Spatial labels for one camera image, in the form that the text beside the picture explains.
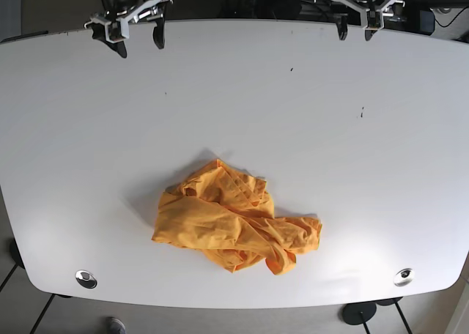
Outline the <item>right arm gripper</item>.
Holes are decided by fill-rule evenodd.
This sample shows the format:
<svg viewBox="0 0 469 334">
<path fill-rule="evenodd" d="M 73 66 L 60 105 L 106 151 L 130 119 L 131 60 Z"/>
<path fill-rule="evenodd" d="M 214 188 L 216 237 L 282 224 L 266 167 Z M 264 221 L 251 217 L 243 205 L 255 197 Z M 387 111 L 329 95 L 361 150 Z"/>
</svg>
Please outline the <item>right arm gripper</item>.
<svg viewBox="0 0 469 334">
<path fill-rule="evenodd" d="M 118 9 L 112 7 L 104 13 L 94 14 L 84 24 L 92 30 L 92 39 L 100 41 L 123 59 L 128 56 L 124 41 L 130 38 L 130 25 L 149 22 L 156 26 L 152 32 L 154 44 L 158 49 L 165 48 L 166 8 L 173 0 L 139 1 L 135 6 Z"/>
</svg>

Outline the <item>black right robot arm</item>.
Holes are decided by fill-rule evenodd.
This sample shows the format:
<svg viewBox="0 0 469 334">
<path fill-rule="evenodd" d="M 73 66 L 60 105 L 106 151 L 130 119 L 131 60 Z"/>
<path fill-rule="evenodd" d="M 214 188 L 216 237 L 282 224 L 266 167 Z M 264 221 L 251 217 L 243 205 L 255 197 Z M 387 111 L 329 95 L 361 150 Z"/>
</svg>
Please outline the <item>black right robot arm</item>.
<svg viewBox="0 0 469 334">
<path fill-rule="evenodd" d="M 154 23 L 153 42 L 158 49 L 165 48 L 167 7 L 173 0 L 101 0 L 103 11 L 92 15 L 84 24 L 97 40 L 123 59 L 128 56 L 125 41 L 130 38 L 130 26 Z"/>
</svg>

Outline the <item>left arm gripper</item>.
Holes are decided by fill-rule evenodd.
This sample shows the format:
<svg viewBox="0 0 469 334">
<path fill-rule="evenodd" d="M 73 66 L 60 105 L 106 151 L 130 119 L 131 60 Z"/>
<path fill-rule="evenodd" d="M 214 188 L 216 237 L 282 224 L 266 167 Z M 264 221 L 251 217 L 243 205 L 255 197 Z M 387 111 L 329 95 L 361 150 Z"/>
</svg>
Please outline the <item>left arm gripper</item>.
<svg viewBox="0 0 469 334">
<path fill-rule="evenodd" d="M 405 6 L 404 0 L 381 0 L 380 4 L 373 1 L 364 0 L 329 0 L 335 3 L 343 4 L 345 7 L 357 12 L 360 16 L 360 26 L 365 30 L 365 40 L 370 41 L 376 30 L 381 30 L 385 25 L 385 18 L 393 17 L 394 12 L 392 6 L 401 4 Z M 346 40 L 348 33 L 347 15 L 339 15 L 336 17 L 336 28 L 339 39 Z"/>
</svg>

